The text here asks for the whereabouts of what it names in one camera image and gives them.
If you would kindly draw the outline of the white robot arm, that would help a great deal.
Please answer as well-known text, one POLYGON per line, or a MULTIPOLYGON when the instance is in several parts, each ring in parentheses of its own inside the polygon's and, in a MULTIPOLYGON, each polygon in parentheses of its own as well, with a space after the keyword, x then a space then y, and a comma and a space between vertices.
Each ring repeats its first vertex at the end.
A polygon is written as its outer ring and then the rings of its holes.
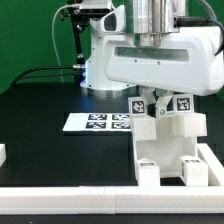
POLYGON ((224 27, 214 12, 185 14, 186 0, 124 0, 91 18, 87 94, 116 97, 137 87, 148 114, 165 113, 175 92, 211 95, 224 86, 224 27))

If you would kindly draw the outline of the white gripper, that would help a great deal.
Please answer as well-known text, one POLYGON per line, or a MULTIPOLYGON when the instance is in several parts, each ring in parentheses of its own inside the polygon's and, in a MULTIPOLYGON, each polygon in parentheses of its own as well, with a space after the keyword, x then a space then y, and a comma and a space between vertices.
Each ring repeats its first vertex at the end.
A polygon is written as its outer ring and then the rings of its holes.
POLYGON ((135 46, 130 35, 109 35, 103 41, 103 67, 108 79, 139 85, 147 114, 162 117, 172 91, 206 96, 224 86, 220 45, 217 27, 183 27, 164 35, 155 48, 135 46))

